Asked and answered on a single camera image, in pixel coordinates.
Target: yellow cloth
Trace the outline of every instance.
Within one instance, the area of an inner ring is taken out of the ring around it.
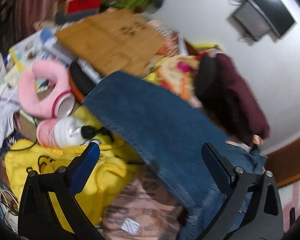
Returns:
[[[158,74],[156,72],[152,72],[149,75],[147,75],[143,80],[159,86],[160,83],[158,82],[158,79],[159,79]]]
[[[74,116],[80,118],[85,125],[101,127],[99,121],[84,106],[81,106]],[[75,198],[91,223],[97,225],[101,222],[105,208],[132,179],[133,173],[138,171],[142,161],[133,149],[116,135],[114,135],[115,142],[112,144],[109,143],[108,136],[97,135],[95,139],[101,142],[100,159],[83,191]],[[23,139],[17,141],[12,149],[26,148],[30,145],[32,145],[31,141]],[[27,168],[31,167],[38,173],[54,172],[60,166],[68,166],[85,148],[86,146],[76,146],[57,150],[35,145],[24,151],[9,151],[5,156],[5,166],[10,188],[18,201],[20,202],[26,182]],[[50,198],[62,227],[72,232],[55,194],[51,193]]]
[[[194,44],[193,47],[195,49],[200,49],[200,50],[207,50],[207,49],[213,49],[213,48],[220,48],[218,44],[213,44],[213,43],[200,43],[200,44]]]

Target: white wall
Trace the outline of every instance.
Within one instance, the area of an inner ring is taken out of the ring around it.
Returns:
[[[277,42],[266,35],[252,46],[227,20],[236,9],[228,0],[166,0],[155,13],[192,43],[217,43],[234,59],[270,123],[265,154],[300,137],[300,8],[282,1],[297,24]]]
[[[286,232],[290,228],[290,209],[295,207],[296,218],[300,215],[300,180],[279,188],[279,196],[283,209],[283,228]]]

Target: blue towel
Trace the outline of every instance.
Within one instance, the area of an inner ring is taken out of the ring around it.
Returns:
[[[200,110],[139,78],[115,72],[104,78],[83,104],[107,129],[133,147],[187,209],[189,218],[180,240],[196,239],[226,199],[202,160],[204,143],[212,143],[233,166],[262,173],[265,159],[258,151],[247,153],[226,144],[227,135]],[[247,194],[232,229],[240,225],[250,198]]]

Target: cardboard box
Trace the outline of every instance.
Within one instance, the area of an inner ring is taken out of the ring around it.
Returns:
[[[56,32],[60,43],[102,75],[124,70],[142,75],[165,39],[132,11],[122,9],[85,18]]]

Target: wall-mounted television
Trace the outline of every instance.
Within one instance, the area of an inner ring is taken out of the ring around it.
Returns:
[[[271,28],[262,15],[248,2],[233,13],[233,17],[242,25],[254,41],[259,41]]]
[[[274,33],[280,38],[295,23],[281,0],[247,0],[268,22]]]

